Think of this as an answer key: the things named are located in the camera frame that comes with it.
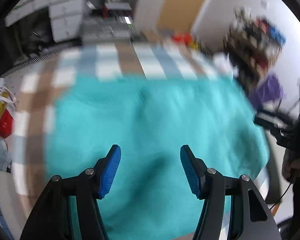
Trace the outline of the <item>person's right hand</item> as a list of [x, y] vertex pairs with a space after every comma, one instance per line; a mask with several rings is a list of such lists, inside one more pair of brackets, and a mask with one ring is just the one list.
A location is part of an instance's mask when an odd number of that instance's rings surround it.
[[282, 175], [286, 181], [293, 183], [300, 178], [300, 158], [294, 158], [294, 152], [286, 149], [282, 163]]

